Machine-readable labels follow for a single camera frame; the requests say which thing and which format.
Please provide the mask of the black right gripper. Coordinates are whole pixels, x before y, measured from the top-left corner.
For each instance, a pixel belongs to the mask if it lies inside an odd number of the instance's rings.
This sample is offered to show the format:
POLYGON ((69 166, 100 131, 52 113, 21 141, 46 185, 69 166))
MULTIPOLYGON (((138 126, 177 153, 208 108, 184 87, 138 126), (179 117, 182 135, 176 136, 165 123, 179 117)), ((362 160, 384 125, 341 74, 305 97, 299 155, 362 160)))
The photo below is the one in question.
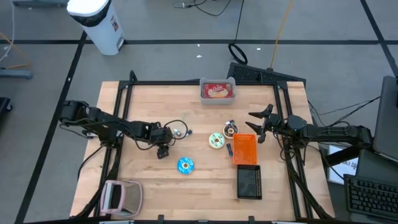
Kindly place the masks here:
POLYGON ((256 125, 248 121, 245 122, 257 135, 259 135, 257 140, 259 144, 262 144, 266 140, 266 131, 273 131, 281 122, 279 115, 272 112, 273 107, 274 105, 268 104, 264 111, 248 113, 248 115, 255 118, 264 119, 262 125, 256 125))

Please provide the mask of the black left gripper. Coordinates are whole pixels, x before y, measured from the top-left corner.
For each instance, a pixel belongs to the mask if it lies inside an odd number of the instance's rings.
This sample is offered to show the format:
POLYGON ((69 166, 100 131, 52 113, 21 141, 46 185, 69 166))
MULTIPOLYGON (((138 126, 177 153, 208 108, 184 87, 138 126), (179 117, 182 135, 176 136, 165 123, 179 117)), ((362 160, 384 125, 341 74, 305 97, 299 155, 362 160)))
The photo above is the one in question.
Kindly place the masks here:
POLYGON ((162 127, 159 122, 154 123, 151 131, 150 144, 157 146, 157 158, 163 159, 169 155, 169 146, 173 146, 176 142, 173 134, 177 133, 177 129, 162 127))

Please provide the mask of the blue frosted toy donut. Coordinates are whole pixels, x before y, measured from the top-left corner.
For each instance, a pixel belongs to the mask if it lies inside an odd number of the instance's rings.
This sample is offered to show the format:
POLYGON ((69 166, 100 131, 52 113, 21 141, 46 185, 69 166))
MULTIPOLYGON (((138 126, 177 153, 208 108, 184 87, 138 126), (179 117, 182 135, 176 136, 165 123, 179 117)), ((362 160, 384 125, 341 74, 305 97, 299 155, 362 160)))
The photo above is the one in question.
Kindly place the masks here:
POLYGON ((191 174, 195 168, 194 160, 189 157, 181 157, 177 162, 177 170, 181 174, 191 174))

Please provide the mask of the chocolate frosted toy donut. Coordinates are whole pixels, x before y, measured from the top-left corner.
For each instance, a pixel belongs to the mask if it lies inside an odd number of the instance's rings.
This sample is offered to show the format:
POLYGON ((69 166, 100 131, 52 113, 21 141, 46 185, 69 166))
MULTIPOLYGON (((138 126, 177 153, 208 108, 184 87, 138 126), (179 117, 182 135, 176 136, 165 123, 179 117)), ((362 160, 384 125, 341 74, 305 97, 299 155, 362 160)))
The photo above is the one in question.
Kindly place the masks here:
POLYGON ((225 138, 232 139, 235 134, 239 133, 239 129, 235 124, 227 124, 224 126, 222 133, 225 138))

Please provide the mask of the mint frosted toy donut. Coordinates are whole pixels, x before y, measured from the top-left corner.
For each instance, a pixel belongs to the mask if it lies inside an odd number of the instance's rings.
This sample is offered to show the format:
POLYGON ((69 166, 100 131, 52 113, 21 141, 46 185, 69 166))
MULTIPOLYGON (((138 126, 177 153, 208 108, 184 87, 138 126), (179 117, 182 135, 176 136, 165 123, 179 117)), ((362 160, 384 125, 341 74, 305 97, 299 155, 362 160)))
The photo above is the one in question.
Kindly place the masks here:
POLYGON ((208 142, 213 149, 221 149, 225 144, 225 138, 221 133, 213 133, 208 138, 208 142))

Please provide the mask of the red Orville popcorn packet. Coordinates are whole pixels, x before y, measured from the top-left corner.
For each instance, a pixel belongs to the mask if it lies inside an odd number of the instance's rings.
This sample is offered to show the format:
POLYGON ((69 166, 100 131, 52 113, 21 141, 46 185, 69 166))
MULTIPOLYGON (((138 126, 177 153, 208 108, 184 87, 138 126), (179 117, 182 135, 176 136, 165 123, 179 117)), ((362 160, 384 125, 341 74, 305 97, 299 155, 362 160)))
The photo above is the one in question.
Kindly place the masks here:
POLYGON ((206 83, 202 88, 203 98, 232 98, 233 86, 229 83, 206 83))

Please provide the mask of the orange plastic basket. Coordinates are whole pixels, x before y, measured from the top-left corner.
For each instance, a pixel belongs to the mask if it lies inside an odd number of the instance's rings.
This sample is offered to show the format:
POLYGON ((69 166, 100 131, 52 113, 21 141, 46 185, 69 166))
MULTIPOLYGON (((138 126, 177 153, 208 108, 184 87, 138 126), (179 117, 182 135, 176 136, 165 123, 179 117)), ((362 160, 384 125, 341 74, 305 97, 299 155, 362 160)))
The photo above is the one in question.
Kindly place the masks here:
POLYGON ((233 161, 237 165, 257 164, 257 142, 254 134, 234 134, 233 161))

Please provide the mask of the grey plastic bin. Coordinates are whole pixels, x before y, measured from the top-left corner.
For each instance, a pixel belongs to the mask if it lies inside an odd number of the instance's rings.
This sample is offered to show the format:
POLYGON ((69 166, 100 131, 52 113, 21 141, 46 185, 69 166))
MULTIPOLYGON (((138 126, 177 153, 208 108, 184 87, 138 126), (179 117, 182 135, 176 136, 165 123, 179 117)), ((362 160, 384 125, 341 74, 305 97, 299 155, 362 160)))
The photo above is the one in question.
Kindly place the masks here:
POLYGON ((234 78, 229 77, 229 78, 223 79, 223 80, 209 80, 206 78, 200 79, 200 98, 201 98, 201 102, 204 105, 229 105, 234 101, 235 97, 236 97, 236 81, 234 78), (206 83, 229 83, 233 86, 234 96, 232 98, 214 98, 214 99, 203 98, 201 95, 202 88, 203 88, 203 85, 206 83))

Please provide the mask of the black perforated panel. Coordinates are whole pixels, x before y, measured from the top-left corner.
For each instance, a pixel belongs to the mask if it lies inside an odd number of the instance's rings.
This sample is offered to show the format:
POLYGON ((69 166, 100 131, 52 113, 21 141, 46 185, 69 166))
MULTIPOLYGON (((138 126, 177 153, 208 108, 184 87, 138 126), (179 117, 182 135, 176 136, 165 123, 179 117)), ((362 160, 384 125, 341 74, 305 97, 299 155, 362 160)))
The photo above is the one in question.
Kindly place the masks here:
POLYGON ((270 69, 261 69, 231 62, 227 77, 233 77, 236 81, 265 81, 265 82, 302 82, 306 85, 306 79, 274 72, 270 69))

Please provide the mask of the black plastic basket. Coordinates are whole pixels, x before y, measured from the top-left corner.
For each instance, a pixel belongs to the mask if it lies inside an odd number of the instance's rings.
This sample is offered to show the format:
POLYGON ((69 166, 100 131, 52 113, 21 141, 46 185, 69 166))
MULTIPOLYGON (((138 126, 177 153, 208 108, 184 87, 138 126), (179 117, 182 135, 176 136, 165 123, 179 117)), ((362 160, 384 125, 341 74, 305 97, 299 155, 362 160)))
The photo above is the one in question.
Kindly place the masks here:
POLYGON ((237 166, 237 198, 262 200, 261 167, 259 165, 237 166))

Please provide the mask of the pink mesh desk organizer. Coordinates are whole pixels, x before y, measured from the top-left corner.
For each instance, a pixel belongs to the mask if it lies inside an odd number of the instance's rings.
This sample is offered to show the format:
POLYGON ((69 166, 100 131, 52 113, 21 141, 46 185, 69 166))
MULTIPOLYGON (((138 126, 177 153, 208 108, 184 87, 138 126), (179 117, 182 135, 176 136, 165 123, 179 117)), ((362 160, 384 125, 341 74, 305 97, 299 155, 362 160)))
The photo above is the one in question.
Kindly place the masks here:
POLYGON ((142 207, 143 188, 134 180, 107 180, 101 192, 100 212, 119 217, 136 216, 142 207))

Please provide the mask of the white paper sheet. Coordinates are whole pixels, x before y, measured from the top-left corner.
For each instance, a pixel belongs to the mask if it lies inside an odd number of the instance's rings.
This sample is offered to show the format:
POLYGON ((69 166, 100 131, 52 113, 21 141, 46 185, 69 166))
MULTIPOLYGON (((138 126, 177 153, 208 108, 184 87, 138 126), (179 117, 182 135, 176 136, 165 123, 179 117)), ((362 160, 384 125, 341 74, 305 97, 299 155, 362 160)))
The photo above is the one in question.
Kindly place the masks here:
POLYGON ((343 185, 344 181, 342 177, 345 174, 355 175, 358 166, 358 158, 350 159, 337 164, 327 169, 327 181, 343 185))

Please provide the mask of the grey laptop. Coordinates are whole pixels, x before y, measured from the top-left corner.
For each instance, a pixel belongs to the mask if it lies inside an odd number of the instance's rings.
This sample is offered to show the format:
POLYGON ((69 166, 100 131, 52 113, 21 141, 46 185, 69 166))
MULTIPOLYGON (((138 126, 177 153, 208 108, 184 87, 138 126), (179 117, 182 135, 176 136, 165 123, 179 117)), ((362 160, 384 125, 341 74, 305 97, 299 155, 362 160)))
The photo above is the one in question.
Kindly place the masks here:
POLYGON ((398 183, 398 78, 385 76, 373 149, 359 154, 356 175, 398 183))

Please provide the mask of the white trash can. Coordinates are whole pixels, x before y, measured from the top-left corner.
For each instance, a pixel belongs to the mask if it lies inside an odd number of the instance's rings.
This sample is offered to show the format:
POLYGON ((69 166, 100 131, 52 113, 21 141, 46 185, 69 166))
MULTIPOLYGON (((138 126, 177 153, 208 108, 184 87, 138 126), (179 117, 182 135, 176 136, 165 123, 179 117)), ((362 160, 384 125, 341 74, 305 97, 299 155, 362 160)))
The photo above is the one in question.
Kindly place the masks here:
POLYGON ((112 0, 69 0, 67 12, 103 55, 119 53, 124 32, 112 0))

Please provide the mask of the black keyboard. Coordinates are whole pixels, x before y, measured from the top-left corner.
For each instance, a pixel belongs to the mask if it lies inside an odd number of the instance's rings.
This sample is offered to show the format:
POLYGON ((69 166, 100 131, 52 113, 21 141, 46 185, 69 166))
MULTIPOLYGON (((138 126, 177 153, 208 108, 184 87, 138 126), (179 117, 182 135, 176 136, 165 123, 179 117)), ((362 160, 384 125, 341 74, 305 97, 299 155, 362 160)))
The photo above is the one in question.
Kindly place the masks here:
POLYGON ((398 183, 349 174, 343 180, 349 212, 398 222, 398 183))

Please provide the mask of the grey floor bar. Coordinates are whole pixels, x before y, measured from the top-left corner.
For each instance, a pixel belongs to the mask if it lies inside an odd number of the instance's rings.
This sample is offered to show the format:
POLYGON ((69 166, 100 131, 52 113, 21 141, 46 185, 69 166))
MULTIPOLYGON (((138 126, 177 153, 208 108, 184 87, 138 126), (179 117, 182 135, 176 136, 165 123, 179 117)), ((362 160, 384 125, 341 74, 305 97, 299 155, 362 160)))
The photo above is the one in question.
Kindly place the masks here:
POLYGON ((30 80, 33 77, 30 70, 1 69, 0 78, 25 78, 30 80))

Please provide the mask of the black caster base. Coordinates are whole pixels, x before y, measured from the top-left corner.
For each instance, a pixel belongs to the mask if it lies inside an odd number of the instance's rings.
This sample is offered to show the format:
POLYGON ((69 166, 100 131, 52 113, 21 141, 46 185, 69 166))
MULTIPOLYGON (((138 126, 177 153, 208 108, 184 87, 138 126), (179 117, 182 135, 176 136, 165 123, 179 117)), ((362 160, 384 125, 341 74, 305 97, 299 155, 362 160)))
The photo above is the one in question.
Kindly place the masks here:
POLYGON ((12 111, 11 99, 0 97, 0 120, 2 120, 8 112, 12 111))

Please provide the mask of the grey flat floor base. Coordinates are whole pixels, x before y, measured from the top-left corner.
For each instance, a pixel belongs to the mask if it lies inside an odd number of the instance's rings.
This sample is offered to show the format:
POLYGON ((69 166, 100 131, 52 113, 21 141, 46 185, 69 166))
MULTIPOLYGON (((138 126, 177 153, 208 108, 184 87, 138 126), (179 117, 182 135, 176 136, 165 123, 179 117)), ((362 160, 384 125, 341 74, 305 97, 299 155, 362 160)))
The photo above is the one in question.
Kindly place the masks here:
POLYGON ((69 0, 11 0, 17 7, 65 7, 69 0))

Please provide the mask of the black aluminium table frame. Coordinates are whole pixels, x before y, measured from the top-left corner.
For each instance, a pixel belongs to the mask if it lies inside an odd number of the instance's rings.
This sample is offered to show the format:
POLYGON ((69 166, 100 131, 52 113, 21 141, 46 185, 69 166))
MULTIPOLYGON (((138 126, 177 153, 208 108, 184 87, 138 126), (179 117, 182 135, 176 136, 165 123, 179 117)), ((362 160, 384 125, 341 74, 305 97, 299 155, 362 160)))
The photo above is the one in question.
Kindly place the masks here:
POLYGON ((200 87, 190 81, 138 81, 131 94, 121 82, 103 82, 97 107, 112 113, 115 102, 129 100, 128 120, 170 123, 173 128, 188 126, 193 132, 177 141, 165 159, 158 159, 155 149, 140 150, 126 139, 121 151, 119 180, 135 180, 144 189, 143 206, 138 219, 154 220, 294 220, 305 217, 308 207, 299 190, 291 191, 280 147, 272 134, 257 146, 261 167, 262 200, 237 198, 236 166, 226 148, 213 149, 208 144, 212 133, 220 132, 225 122, 235 120, 242 133, 250 133, 245 123, 260 124, 248 115, 262 111, 268 104, 284 110, 290 104, 293 114, 310 120, 305 87, 288 82, 286 89, 262 83, 237 86, 237 95, 229 105, 204 105, 200 87), (191 174, 181 174, 181 157, 194 160, 191 174))

